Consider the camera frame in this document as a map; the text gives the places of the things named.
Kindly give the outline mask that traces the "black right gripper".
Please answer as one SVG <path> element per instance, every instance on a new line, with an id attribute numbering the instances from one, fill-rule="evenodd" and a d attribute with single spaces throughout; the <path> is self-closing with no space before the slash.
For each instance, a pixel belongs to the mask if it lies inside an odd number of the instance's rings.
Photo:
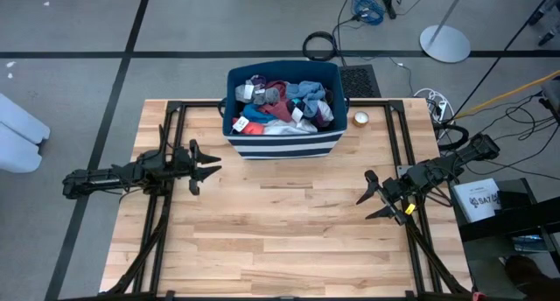
<path id="1" fill-rule="evenodd" d="M 384 204 L 382 209 L 369 214 L 366 220 L 389 218 L 394 219 L 400 226 L 406 224 L 410 216 L 409 213 L 406 213 L 408 207 L 398 209 L 396 206 L 396 203 L 404 200 L 409 192 L 404 187 L 404 183 L 400 179 L 387 178 L 380 184 L 377 175 L 372 170 L 366 171 L 364 177 L 367 181 L 367 190 L 356 201 L 356 205 L 373 198 L 376 194 L 380 196 L 381 202 Z"/>

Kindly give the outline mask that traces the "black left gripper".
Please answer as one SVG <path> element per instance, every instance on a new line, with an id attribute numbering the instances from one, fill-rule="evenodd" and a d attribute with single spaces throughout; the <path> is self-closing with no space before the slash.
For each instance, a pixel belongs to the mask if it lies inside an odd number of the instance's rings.
<path id="1" fill-rule="evenodd" d="M 177 179 L 189 177 L 189 191 L 192 195 L 200 194 L 199 182 L 203 182 L 212 174 L 219 171 L 222 166 L 215 165 L 207 168 L 199 167 L 202 165 L 220 162 L 220 157 L 214 157 L 203 153 L 198 143 L 192 139 L 189 148 L 183 146 L 174 148 L 171 157 L 171 172 Z"/>

